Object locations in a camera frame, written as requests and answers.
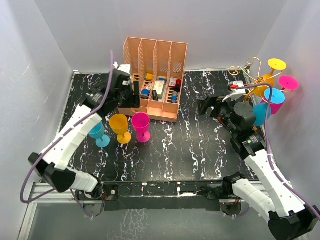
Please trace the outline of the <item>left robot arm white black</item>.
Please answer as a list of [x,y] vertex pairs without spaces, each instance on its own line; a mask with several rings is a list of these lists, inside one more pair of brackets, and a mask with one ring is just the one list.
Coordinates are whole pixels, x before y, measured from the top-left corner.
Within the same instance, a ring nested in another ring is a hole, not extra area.
[[34,171],[59,193],[67,190],[85,192],[97,200],[103,195],[102,181],[93,174],[71,169],[68,165],[75,151],[102,120],[116,108],[140,107],[138,82],[132,80],[129,64],[116,66],[107,82],[91,88],[80,100],[69,122],[53,142],[28,161]]

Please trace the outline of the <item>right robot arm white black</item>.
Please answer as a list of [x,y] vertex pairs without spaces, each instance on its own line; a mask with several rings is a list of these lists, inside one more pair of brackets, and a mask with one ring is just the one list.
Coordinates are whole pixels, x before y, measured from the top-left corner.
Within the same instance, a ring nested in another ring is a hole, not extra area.
[[250,104],[207,96],[197,100],[198,113],[204,115],[213,108],[210,117],[217,118],[231,134],[231,144],[241,159],[254,171],[266,193],[255,188],[246,177],[237,172],[224,177],[223,194],[245,200],[267,222],[277,240],[294,240],[311,232],[318,222],[319,209],[308,206],[288,189],[288,182],[267,152],[265,140],[254,130],[256,116]]

